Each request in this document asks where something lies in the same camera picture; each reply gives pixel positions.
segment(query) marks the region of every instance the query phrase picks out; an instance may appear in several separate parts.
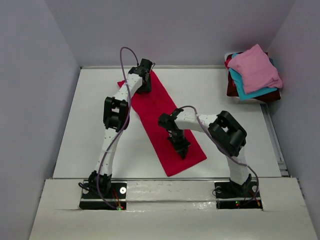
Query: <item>cable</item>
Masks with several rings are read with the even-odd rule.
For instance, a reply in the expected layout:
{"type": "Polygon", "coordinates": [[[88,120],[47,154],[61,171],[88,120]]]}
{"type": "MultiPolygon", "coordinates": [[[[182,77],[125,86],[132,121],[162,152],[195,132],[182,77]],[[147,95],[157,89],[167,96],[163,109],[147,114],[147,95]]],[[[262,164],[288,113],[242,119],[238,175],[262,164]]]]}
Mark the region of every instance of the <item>cable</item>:
{"type": "MultiPolygon", "coordinates": [[[[252,191],[250,191],[249,190],[249,193],[252,195],[252,196],[254,196],[255,194],[252,192],[252,191]]],[[[256,201],[256,204],[258,204],[258,206],[260,207],[260,202],[259,202],[259,200],[257,199],[257,198],[254,198],[255,199],[255,201],[256,201]]]]}
{"type": "Polygon", "coordinates": [[[254,174],[255,178],[256,178],[256,190],[254,192],[254,196],[252,196],[252,198],[250,200],[248,200],[245,204],[243,204],[241,207],[247,205],[248,203],[252,202],[256,197],[257,197],[257,194],[259,192],[259,178],[258,178],[258,175],[256,174],[256,172],[248,165],[248,164],[245,164],[245,163],[241,163],[241,162],[238,162],[237,160],[235,160],[232,156],[230,156],[230,154],[223,148],[220,146],[219,142],[217,140],[215,140],[211,135],[210,133],[207,131],[207,129],[205,128],[205,126],[202,124],[200,118],[199,118],[199,115],[198,115],[198,112],[197,112],[197,109],[194,107],[194,106],[191,106],[191,105],[186,105],[186,106],[182,106],[180,107],[180,109],[184,109],[184,108],[191,108],[193,109],[194,113],[195,113],[195,117],[200,125],[200,127],[202,128],[203,132],[210,138],[210,140],[216,145],[216,147],[219,149],[219,151],[224,154],[228,159],[230,159],[231,161],[233,161],[235,164],[239,165],[239,166],[243,166],[243,167],[246,167],[248,169],[250,169],[250,171],[254,174]]]}
{"type": "Polygon", "coordinates": [[[85,185],[82,182],[78,182],[78,185],[80,188],[82,188],[83,190],[87,190],[88,192],[90,191],[89,188],[85,187],[85,185]]]}
{"type": "Polygon", "coordinates": [[[150,69],[150,73],[151,73],[151,71],[154,69],[155,65],[156,65],[156,63],[155,63],[155,62],[154,62],[154,63],[152,63],[152,67],[151,67],[151,69],[150,69]]]}
{"type": "Polygon", "coordinates": [[[101,194],[100,192],[100,188],[99,188],[99,178],[100,178],[100,173],[101,173],[101,169],[102,169],[102,166],[104,164],[104,161],[105,161],[105,158],[106,158],[106,155],[109,151],[109,149],[111,148],[111,146],[115,143],[115,141],[118,139],[118,137],[120,136],[120,134],[124,131],[125,127],[127,126],[127,123],[128,123],[128,120],[129,120],[129,116],[130,116],[130,110],[131,110],[131,94],[130,94],[130,89],[129,89],[129,86],[128,86],[128,81],[127,81],[127,78],[126,78],[126,73],[125,73],[125,68],[124,68],[124,63],[122,61],[122,51],[123,49],[127,49],[129,51],[131,51],[135,57],[135,60],[136,60],[136,64],[137,66],[139,65],[139,62],[138,62],[138,58],[137,58],[137,55],[135,54],[135,52],[133,50],[131,50],[129,47],[126,47],[126,46],[123,46],[121,49],[120,49],[120,64],[121,64],[121,69],[122,69],[122,74],[123,74],[123,79],[124,79],[124,84],[126,85],[126,89],[128,91],[128,113],[127,113],[127,116],[126,116],[126,119],[125,119],[125,122],[124,122],[124,125],[122,126],[122,128],[120,129],[120,131],[117,133],[117,135],[115,136],[115,138],[111,141],[110,145],[106,148],[104,154],[103,154],[103,157],[101,159],[101,163],[100,163],[100,166],[99,166],[99,170],[98,170],[98,173],[97,173],[97,176],[96,176],[96,189],[98,190],[98,195],[99,197],[110,207],[110,208],[113,208],[115,209],[114,206],[112,206],[105,198],[104,196],[101,194]]]}
{"type": "Polygon", "coordinates": [[[113,197],[114,203],[117,205],[117,199],[113,191],[111,191],[111,195],[113,197]]]}
{"type": "Polygon", "coordinates": [[[114,192],[114,194],[116,196],[116,199],[118,200],[118,206],[121,208],[121,203],[120,203],[120,200],[119,200],[119,197],[118,197],[118,194],[117,194],[116,190],[113,189],[113,192],[114,192]]]}

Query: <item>gray wall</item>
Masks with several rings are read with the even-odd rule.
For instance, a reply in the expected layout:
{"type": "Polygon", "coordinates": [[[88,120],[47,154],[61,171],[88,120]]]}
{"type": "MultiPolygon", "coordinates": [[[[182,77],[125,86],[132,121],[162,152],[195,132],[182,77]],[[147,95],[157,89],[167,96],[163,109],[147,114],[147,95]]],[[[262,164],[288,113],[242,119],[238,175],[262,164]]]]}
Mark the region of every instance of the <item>gray wall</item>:
{"type": "Polygon", "coordinates": [[[289,172],[300,179],[320,239],[320,1],[296,0],[268,51],[282,74],[271,117],[289,172]]]}
{"type": "Polygon", "coordinates": [[[122,46],[158,65],[221,65],[228,51],[266,49],[294,0],[46,2],[80,66],[118,66],[122,46]]]}
{"type": "Polygon", "coordinates": [[[0,239],[27,240],[79,67],[43,0],[0,1],[0,239]]]}

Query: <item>pink cloth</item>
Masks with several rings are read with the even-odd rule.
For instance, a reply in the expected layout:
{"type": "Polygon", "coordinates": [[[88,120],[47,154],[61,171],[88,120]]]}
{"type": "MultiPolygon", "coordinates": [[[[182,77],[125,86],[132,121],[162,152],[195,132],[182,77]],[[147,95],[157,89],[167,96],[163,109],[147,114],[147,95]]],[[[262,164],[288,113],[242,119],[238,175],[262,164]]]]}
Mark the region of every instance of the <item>pink cloth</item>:
{"type": "Polygon", "coordinates": [[[228,67],[242,76],[243,88],[246,94],[255,92],[264,87],[283,87],[277,69],[271,64],[269,57],[256,44],[244,53],[233,57],[228,67]]]}

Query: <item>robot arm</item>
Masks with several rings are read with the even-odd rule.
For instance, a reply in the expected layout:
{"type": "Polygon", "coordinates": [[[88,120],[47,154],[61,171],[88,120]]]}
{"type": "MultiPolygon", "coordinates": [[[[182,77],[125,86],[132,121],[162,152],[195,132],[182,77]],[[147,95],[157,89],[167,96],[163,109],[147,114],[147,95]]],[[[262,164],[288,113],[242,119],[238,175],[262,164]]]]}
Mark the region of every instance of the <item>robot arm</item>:
{"type": "MultiPolygon", "coordinates": [[[[150,70],[152,62],[147,59],[142,59],[140,65],[131,68],[127,76],[127,85],[130,91],[130,96],[137,93],[149,93],[151,92],[151,77],[150,70]]],[[[103,164],[100,170],[99,176],[99,189],[101,192],[108,193],[111,188],[112,166],[115,157],[115,152],[122,132],[119,131],[123,128],[126,118],[129,112],[129,93],[128,88],[124,84],[120,90],[113,96],[107,97],[104,101],[103,123],[105,126],[104,141],[98,162],[94,168],[94,171],[88,178],[89,189],[96,190],[97,188],[97,176],[101,161],[107,151],[107,148],[111,145],[108,153],[105,155],[103,164]]]]}
{"type": "Polygon", "coordinates": [[[246,167],[244,154],[247,132],[227,111],[222,111],[218,115],[200,114],[198,117],[202,126],[200,126],[194,112],[186,112],[182,108],[177,108],[170,115],[162,114],[158,124],[169,133],[169,141],[183,159],[186,157],[190,145],[185,138],[184,131],[186,129],[198,132],[206,131],[206,134],[218,143],[217,147],[220,152],[228,153],[226,158],[230,169],[230,182],[238,191],[245,191],[251,181],[251,174],[246,167]]]}

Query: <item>white board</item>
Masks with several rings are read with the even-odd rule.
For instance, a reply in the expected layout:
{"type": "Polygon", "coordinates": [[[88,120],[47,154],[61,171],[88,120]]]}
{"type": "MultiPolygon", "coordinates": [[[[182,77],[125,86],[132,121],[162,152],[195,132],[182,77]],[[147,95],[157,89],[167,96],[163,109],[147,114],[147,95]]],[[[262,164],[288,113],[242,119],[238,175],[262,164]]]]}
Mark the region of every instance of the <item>white board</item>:
{"type": "MultiPolygon", "coordinates": [[[[229,111],[247,131],[246,159],[260,177],[280,177],[277,158],[263,113],[257,104],[234,104],[226,96],[224,69],[156,69],[155,73],[178,107],[193,105],[201,114],[229,111]]],[[[103,143],[106,97],[118,91],[120,69],[82,69],[65,128],[54,178],[88,178],[103,143]]],[[[194,133],[207,159],[171,178],[228,178],[226,158],[208,137],[194,133]]],[[[119,141],[113,178],[167,178],[156,152],[132,111],[119,141]]]]}
{"type": "Polygon", "coordinates": [[[317,240],[295,178],[260,179],[263,211],[217,210],[207,181],[164,181],[160,192],[159,181],[129,181],[131,210],[81,210],[77,182],[45,182],[30,240],[317,240]]]}

